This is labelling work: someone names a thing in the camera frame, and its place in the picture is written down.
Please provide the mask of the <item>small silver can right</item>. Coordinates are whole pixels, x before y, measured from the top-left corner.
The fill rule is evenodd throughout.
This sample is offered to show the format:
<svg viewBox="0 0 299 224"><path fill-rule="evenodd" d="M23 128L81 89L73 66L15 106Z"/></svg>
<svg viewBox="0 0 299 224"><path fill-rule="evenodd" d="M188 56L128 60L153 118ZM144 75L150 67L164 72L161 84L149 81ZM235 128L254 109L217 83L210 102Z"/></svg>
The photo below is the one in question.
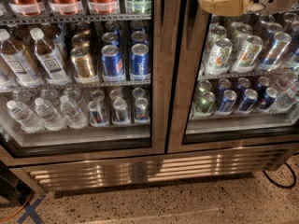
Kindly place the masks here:
<svg viewBox="0 0 299 224"><path fill-rule="evenodd" d="M144 97L135 100L134 119L136 123L148 123L150 121L149 102Z"/></svg>

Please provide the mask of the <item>water bottle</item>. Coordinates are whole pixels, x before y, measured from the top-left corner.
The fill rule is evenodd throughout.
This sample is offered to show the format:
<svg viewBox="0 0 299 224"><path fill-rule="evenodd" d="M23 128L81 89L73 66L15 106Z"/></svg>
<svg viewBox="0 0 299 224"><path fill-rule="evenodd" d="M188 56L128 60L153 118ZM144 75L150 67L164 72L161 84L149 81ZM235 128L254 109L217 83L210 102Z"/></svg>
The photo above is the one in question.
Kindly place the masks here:
<svg viewBox="0 0 299 224"><path fill-rule="evenodd" d="M35 99L35 111L44 121L45 127L50 131L59 131L66 127L66 121L49 100Z"/></svg>
<svg viewBox="0 0 299 224"><path fill-rule="evenodd" d="M8 101L7 111L27 133L35 133L44 129L44 123L40 117L23 102Z"/></svg>
<svg viewBox="0 0 299 224"><path fill-rule="evenodd" d="M60 109L63 112L67 124L73 129L82 129L87 126L87 119L78 102L73 98L63 95L60 97Z"/></svg>

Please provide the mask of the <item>front gold can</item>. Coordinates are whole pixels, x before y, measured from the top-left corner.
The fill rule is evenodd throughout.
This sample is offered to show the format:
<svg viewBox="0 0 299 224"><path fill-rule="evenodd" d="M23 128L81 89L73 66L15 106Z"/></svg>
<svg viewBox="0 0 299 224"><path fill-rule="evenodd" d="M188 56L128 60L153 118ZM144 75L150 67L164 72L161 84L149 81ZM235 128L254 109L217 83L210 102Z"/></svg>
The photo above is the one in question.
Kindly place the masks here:
<svg viewBox="0 0 299 224"><path fill-rule="evenodd" d="M71 62L76 71L75 80L81 84L93 84L99 82L96 65L90 51L85 47L71 50Z"/></svg>

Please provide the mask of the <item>blue can bottom left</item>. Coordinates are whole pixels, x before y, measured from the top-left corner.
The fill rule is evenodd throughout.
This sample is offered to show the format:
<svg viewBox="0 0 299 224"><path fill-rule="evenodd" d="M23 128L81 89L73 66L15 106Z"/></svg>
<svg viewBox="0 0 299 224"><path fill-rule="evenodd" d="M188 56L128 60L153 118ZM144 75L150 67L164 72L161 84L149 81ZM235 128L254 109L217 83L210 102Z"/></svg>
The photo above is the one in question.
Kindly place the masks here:
<svg viewBox="0 0 299 224"><path fill-rule="evenodd" d="M216 113L220 115L229 115L233 111L237 95L233 90L226 90L218 104L216 105Z"/></svg>

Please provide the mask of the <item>water bottle left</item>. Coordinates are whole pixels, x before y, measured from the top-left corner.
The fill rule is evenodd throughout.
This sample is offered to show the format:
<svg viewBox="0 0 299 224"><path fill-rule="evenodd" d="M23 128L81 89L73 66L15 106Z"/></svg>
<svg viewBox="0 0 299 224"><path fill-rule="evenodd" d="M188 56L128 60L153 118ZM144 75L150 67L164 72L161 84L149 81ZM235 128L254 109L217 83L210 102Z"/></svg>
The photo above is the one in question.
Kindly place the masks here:
<svg viewBox="0 0 299 224"><path fill-rule="evenodd" d="M7 111L27 133L35 133L44 129L44 123L40 117L23 102L8 101Z"/></svg>

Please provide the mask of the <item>silver blue can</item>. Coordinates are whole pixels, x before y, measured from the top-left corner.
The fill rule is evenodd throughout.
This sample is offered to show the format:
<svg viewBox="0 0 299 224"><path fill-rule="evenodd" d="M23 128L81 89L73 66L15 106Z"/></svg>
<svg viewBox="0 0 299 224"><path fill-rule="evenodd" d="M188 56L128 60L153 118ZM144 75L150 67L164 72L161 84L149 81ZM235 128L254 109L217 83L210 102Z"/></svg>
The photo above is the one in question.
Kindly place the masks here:
<svg viewBox="0 0 299 224"><path fill-rule="evenodd" d="M289 34L284 32L275 33L269 42L269 47L262 52L259 58L260 69L264 71L272 70L291 41L292 38Z"/></svg>

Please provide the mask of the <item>front blue Pepsi can left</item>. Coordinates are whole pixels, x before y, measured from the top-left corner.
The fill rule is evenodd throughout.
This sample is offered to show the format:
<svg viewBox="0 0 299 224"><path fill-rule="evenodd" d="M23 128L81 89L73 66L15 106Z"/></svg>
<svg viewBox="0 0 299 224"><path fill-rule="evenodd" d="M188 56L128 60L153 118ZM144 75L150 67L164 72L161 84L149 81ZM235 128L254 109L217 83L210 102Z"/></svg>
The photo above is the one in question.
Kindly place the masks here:
<svg viewBox="0 0 299 224"><path fill-rule="evenodd" d="M102 76L107 82L124 80L124 66L119 48L114 45L105 45L101 49Z"/></svg>

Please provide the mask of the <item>blue pepsi can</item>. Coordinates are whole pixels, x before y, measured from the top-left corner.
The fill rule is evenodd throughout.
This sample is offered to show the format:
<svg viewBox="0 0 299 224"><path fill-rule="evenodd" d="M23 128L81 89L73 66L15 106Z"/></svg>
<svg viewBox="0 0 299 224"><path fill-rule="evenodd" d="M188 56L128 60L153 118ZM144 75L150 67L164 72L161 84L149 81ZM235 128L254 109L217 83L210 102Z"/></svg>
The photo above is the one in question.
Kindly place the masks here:
<svg viewBox="0 0 299 224"><path fill-rule="evenodd" d="M149 47L142 43L137 43L131 48L131 80L150 79L150 51Z"/></svg>
<svg viewBox="0 0 299 224"><path fill-rule="evenodd" d="M119 48L114 45L105 45L101 49L102 76L107 82L124 80L124 66Z"/></svg>

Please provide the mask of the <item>white 7Up can left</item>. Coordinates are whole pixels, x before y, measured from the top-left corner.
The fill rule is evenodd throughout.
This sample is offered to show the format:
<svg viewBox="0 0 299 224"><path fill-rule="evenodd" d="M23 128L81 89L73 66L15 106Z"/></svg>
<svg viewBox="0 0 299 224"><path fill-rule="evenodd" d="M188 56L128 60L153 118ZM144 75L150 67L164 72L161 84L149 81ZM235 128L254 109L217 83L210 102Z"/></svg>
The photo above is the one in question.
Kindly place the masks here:
<svg viewBox="0 0 299 224"><path fill-rule="evenodd" d="M220 75L228 70L228 60L233 49L232 42L229 38L218 39L211 48L208 55L205 74Z"/></svg>

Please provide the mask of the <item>small silver can left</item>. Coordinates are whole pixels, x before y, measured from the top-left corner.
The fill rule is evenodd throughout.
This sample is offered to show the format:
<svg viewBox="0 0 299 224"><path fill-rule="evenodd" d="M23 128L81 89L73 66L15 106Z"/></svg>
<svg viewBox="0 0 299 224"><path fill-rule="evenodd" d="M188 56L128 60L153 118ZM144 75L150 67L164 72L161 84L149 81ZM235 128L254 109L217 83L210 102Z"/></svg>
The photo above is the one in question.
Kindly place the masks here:
<svg viewBox="0 0 299 224"><path fill-rule="evenodd" d="M88 111L92 126L101 127L108 125L107 111L99 101L90 101L88 103Z"/></svg>

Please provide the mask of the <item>steel fridge door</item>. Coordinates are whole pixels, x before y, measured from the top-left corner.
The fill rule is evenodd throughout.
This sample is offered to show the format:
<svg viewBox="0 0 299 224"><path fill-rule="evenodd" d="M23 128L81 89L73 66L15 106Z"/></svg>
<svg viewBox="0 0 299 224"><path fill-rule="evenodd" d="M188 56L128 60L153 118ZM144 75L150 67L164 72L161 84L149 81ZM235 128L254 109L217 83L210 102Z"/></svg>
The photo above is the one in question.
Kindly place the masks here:
<svg viewBox="0 0 299 224"><path fill-rule="evenodd" d="M207 13L197 0L186 0L168 152L298 144L297 6L298 2L290 10L275 14L251 11L238 17L224 17ZM289 34L292 41L272 70L261 70L259 58L277 32ZM249 35L259 36L263 49L251 71L233 73L235 55ZM220 38L229 38L233 45L228 70L216 76L206 75L208 55ZM246 89L255 90L258 98L249 113L238 113L236 109ZM232 113L220 115L216 105L226 90L233 90L237 98ZM194 102L205 91L215 95L212 112L196 117Z"/></svg>
<svg viewBox="0 0 299 224"><path fill-rule="evenodd" d="M29 36L33 28L43 24L57 24L61 30L65 64L71 81L65 85L50 84L47 73L36 56L43 83L34 88L21 86L10 69L7 81L1 85L1 161L13 168L49 165L72 161L100 161L164 152L169 92L170 70L173 66L174 36L176 33L177 0L151 0L150 13L129 13L125 0L117 1L110 14L91 11L89 0L80 0L79 12L62 15L50 8L50 0L42 0L42 13L25 17L10 11L1 18L1 26L15 35L30 51L34 41ZM149 47L151 76L147 80L131 80L131 48L137 43ZM102 76L101 49L105 45L119 48L124 66L124 80L107 82ZM75 80L76 71L71 62L71 50L87 48L96 65L98 83L81 84ZM67 95L78 102L87 119L82 129L70 128L60 109L60 97ZM148 123L136 123L135 100L144 97L149 102ZM50 131L27 133L7 111L10 100L23 102L35 113L35 99L49 100L66 121L66 127ZM128 104L130 122L124 125L113 122L113 102L124 99ZM94 127L90 123L88 103L99 101L107 111L108 125Z"/></svg>

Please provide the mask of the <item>water bottle middle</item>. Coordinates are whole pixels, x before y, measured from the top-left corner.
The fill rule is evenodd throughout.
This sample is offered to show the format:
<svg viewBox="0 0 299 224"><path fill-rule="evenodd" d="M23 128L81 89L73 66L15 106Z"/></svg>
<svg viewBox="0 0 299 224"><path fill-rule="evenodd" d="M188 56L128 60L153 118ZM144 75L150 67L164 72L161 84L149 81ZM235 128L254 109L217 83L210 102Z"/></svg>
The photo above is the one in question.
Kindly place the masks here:
<svg viewBox="0 0 299 224"><path fill-rule="evenodd" d="M45 127L50 131L59 131L66 127L66 121L49 100L35 99L35 111L44 121Z"/></svg>

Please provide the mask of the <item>blue tape cross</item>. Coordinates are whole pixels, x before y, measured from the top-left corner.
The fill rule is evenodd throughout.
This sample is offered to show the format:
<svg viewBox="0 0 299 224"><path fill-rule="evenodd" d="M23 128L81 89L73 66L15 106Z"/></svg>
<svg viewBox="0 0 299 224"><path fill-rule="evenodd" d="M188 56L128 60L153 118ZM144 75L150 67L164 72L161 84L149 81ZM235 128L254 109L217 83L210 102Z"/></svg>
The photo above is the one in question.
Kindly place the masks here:
<svg viewBox="0 0 299 224"><path fill-rule="evenodd" d="M18 224L24 224L27 218L30 218L34 224L43 224L43 219L36 211L36 208L43 202L45 195L38 195L36 198L32 197L30 201L24 206L24 213L18 219Z"/></svg>

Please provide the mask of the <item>white 7up can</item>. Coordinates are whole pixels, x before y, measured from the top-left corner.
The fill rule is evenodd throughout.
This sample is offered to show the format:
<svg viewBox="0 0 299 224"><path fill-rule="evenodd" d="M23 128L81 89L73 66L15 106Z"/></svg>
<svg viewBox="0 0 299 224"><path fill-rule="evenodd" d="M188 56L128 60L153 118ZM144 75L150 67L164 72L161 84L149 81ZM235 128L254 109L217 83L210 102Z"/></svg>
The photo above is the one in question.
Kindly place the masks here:
<svg viewBox="0 0 299 224"><path fill-rule="evenodd" d="M232 42L229 38L218 39L211 48L208 55L205 74L220 75L228 70L228 60L233 49Z"/></svg>
<svg viewBox="0 0 299 224"><path fill-rule="evenodd" d="M233 73L246 73L251 71L262 49L263 40L257 35L249 35L242 41L240 49L233 60L231 71Z"/></svg>

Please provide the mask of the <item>tea bottle white cap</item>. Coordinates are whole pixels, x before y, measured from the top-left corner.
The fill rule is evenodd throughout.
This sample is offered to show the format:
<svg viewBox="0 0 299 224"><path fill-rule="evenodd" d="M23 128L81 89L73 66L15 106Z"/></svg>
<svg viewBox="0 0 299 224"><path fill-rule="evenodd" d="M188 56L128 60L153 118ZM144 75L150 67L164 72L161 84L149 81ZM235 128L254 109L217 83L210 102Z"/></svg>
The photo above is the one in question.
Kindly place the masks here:
<svg viewBox="0 0 299 224"><path fill-rule="evenodd" d="M34 54L42 64L47 73L47 81L50 84L65 85L71 81L64 57L56 44L45 36L40 28L30 30L30 35L34 39Z"/></svg>

